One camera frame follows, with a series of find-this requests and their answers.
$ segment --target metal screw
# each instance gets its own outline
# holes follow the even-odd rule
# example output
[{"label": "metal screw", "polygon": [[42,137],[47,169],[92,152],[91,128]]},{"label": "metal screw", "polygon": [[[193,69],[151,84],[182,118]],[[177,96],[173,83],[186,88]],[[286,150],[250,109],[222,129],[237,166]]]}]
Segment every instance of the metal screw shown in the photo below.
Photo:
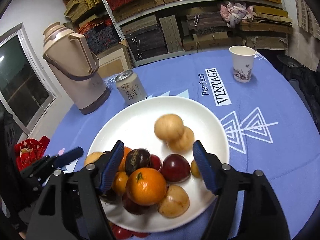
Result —
[{"label": "metal screw", "polygon": [[256,170],[254,173],[259,177],[263,176],[263,172],[261,170]]},{"label": "metal screw", "polygon": [[223,163],[221,167],[224,171],[229,171],[231,169],[231,166],[227,163]]},{"label": "metal screw", "polygon": [[54,174],[54,176],[59,176],[60,174],[61,174],[61,170],[55,170],[54,172],[53,172],[53,174]]},{"label": "metal screw", "polygon": [[96,167],[96,165],[94,165],[93,163],[90,163],[86,166],[88,171],[92,171],[94,168]]}]

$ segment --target plate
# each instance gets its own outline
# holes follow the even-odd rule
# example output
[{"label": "plate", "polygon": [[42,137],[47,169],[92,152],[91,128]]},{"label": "plate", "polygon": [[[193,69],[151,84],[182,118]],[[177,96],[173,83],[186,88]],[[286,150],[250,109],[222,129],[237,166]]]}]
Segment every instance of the plate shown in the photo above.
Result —
[{"label": "plate", "polygon": [[[163,161],[173,152],[155,136],[153,126],[164,114],[179,115],[184,125],[193,130],[195,139],[201,141],[207,152],[216,154],[222,163],[229,163],[228,140],[219,119],[200,103],[177,96],[145,99],[125,108],[103,126],[93,140],[89,153],[111,150],[116,141],[121,140],[125,146],[131,149],[145,148]],[[192,150],[183,156],[189,163],[194,159]],[[183,215],[174,219],[163,217],[156,212],[156,207],[147,214],[137,216],[127,212],[121,203],[102,202],[102,206],[108,220],[122,228],[147,233],[171,230],[195,219],[215,198],[206,189],[204,182],[192,175],[177,185],[189,195],[190,207]]]}]

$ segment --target thermos handle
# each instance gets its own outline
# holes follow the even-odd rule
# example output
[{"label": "thermos handle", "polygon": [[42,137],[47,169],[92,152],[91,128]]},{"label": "thermos handle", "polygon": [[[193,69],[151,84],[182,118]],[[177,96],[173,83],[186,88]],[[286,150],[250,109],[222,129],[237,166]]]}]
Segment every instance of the thermos handle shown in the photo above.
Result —
[{"label": "thermos handle", "polygon": [[70,41],[77,41],[80,44],[80,47],[84,53],[85,59],[87,60],[88,66],[89,66],[89,73],[92,73],[94,69],[92,68],[92,62],[90,61],[91,51],[88,47],[87,41],[85,40],[85,37],[79,33],[70,33],[68,38]]},{"label": "thermos handle", "polygon": [[91,54],[92,54],[93,59],[95,60],[96,68],[91,74],[89,74],[87,76],[76,76],[76,75],[71,74],[69,71],[65,70],[62,66],[60,66],[59,63],[57,63],[55,60],[50,58],[47,54],[43,54],[42,57],[46,62],[48,62],[49,64],[55,66],[59,71],[61,71],[69,79],[74,80],[74,81],[84,81],[84,80],[87,80],[89,78],[92,78],[93,75],[99,69],[99,60],[98,60],[97,56],[95,54],[93,54],[92,52],[91,52]]}]

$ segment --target table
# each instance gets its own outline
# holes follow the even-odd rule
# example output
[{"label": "table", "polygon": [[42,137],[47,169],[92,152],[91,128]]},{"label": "table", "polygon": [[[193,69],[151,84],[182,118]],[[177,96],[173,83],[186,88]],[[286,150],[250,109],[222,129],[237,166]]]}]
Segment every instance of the table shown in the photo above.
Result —
[{"label": "table", "polygon": [[[251,81],[236,82],[228,50],[158,61],[134,71],[149,98],[161,95],[191,98],[220,119],[229,141],[230,164],[238,171],[252,173],[260,169],[265,173],[293,238],[320,199],[320,136],[303,102],[284,77],[257,54]],[[213,91],[208,79],[212,72],[220,77],[214,81]],[[82,115],[73,105],[52,136],[46,154],[55,155],[63,148],[68,151],[76,146],[87,154],[103,125],[125,107],[114,84],[109,99],[95,112]],[[68,171],[81,169],[84,158],[68,165]],[[236,235],[242,200],[243,195],[239,194],[230,236]],[[151,234],[147,239],[200,239],[211,212],[209,207],[188,225]]]}]

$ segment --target white paper cup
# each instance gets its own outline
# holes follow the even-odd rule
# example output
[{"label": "white paper cup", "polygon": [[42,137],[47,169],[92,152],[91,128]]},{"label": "white paper cup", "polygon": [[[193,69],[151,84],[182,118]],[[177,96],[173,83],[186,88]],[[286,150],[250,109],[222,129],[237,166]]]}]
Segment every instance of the white paper cup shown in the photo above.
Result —
[{"label": "white paper cup", "polygon": [[242,83],[249,82],[256,54],[255,50],[246,46],[233,46],[229,51],[233,61],[233,77]]}]

